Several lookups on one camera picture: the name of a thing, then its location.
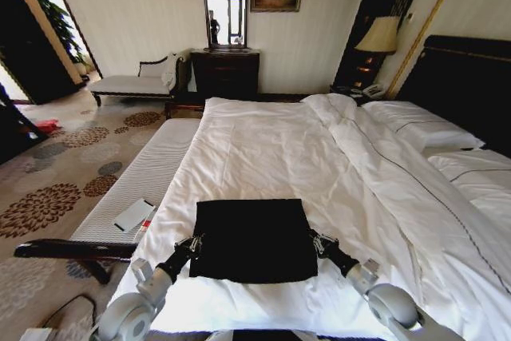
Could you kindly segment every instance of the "floral rug pattern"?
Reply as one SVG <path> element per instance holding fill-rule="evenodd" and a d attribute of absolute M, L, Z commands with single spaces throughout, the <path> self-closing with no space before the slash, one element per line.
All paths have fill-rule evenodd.
<path fill-rule="evenodd" d="M 87 89 L 46 105 L 19 105 L 32 121 L 58 119 L 60 128 L 39 145 L 0 165 L 0 329 L 19 340 L 68 299 L 87 293 L 105 310 L 126 264 L 107 264 L 100 285 L 67 260 L 18 259 L 14 249 L 41 238 L 69 239 L 143 145 L 164 123 L 161 101 L 103 97 Z M 173 117 L 200 117 L 172 111 Z M 56 319 L 57 339 L 79 340 L 90 308 L 78 300 Z"/>

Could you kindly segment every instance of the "mirror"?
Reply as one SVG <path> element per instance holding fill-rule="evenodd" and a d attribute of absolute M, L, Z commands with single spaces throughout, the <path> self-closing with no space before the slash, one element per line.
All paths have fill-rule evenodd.
<path fill-rule="evenodd" d="M 247 48 L 247 0 L 204 0 L 209 49 Z"/>

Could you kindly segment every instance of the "white pillow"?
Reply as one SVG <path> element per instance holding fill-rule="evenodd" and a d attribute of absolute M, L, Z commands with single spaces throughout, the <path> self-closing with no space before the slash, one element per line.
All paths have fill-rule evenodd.
<path fill-rule="evenodd" d="M 161 74 L 161 81 L 169 91 L 176 86 L 176 61 L 178 58 L 178 54 L 172 52 L 168 54 L 165 68 Z"/>
<path fill-rule="evenodd" d="M 511 160 L 490 150 L 443 153 L 428 159 L 495 228 L 511 238 Z"/>
<path fill-rule="evenodd" d="M 472 133 L 408 101 L 372 101 L 362 107 L 419 152 L 431 147 L 473 149 L 484 145 Z"/>
<path fill-rule="evenodd" d="M 161 74 L 168 67 L 168 62 L 168 56 L 159 61 L 141 61 L 138 77 L 161 77 Z"/>

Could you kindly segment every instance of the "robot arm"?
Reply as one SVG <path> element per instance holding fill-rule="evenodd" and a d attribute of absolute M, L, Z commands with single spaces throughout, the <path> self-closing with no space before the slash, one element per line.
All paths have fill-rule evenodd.
<path fill-rule="evenodd" d="M 400 341 L 462 341 L 463 338 L 435 322 L 414 299 L 391 284 L 375 285 L 378 264 L 373 260 L 360 264 L 339 249 L 339 241 L 311 230 L 311 238 L 320 259 L 330 259 L 367 300 L 380 323 Z M 175 252 L 156 266 L 153 272 L 147 261 L 136 260 L 132 269 L 138 280 L 138 293 L 128 293 L 113 301 L 98 324 L 100 341 L 141 341 L 151 322 L 165 303 L 167 290 L 176 282 L 182 267 L 197 258 L 201 237 L 191 237 L 175 244 Z"/>
<path fill-rule="evenodd" d="M 373 315 L 394 333 L 399 341 L 463 341 L 463 338 L 429 317 L 414 299 L 391 284 L 374 283 L 378 263 L 368 260 L 364 265 L 339 249 L 339 241 L 311 230 L 316 254 L 330 259 L 350 281 L 355 290 L 367 300 Z"/>
<path fill-rule="evenodd" d="M 167 290 L 176 282 L 188 260 L 199 255 L 201 240 L 201 237 L 191 237 L 176 243 L 174 253 L 158 264 L 154 272 L 145 260 L 133 262 L 138 293 L 122 295 L 107 307 L 98 324 L 99 340 L 143 340 L 151 322 L 165 305 Z"/>

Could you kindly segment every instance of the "red object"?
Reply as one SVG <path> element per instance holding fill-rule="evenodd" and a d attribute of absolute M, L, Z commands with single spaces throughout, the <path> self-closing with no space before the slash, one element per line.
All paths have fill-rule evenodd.
<path fill-rule="evenodd" d="M 53 131 L 61 128 L 57 125 L 58 120 L 57 119 L 51 119 L 51 120 L 43 120 L 38 121 L 35 123 L 35 125 L 43 132 L 43 133 L 52 133 Z"/>

